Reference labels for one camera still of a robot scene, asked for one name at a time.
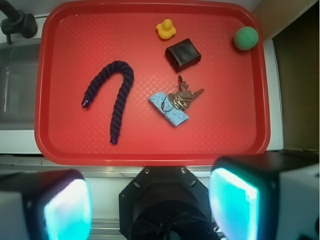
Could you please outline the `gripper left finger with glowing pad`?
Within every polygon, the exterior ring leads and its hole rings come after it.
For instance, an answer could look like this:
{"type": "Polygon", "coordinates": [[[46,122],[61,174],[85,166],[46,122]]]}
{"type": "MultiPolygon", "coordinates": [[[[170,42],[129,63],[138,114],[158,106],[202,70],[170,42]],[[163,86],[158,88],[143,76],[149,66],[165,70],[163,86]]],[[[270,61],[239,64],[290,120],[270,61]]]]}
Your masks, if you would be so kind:
{"type": "Polygon", "coordinates": [[[91,188],[77,170],[0,175],[2,240],[87,240],[92,220],[91,188]]]}

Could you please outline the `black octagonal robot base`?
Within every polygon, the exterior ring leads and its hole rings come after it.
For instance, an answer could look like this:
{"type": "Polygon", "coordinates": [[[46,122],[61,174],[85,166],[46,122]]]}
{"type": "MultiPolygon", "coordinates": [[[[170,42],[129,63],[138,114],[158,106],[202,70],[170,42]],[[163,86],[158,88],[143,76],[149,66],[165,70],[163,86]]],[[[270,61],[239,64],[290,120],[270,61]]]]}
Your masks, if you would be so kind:
{"type": "Polygon", "coordinates": [[[128,240],[219,240],[209,190],[182,166],[147,166],[119,193],[128,240]]]}

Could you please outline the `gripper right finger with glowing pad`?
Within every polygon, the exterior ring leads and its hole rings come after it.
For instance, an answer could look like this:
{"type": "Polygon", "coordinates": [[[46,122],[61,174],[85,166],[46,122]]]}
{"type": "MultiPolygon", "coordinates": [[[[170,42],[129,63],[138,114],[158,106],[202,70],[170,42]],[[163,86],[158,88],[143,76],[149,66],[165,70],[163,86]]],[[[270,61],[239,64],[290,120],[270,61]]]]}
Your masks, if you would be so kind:
{"type": "Polygon", "coordinates": [[[208,199],[213,219],[229,240],[317,240],[319,155],[219,157],[210,173],[208,199]]]}

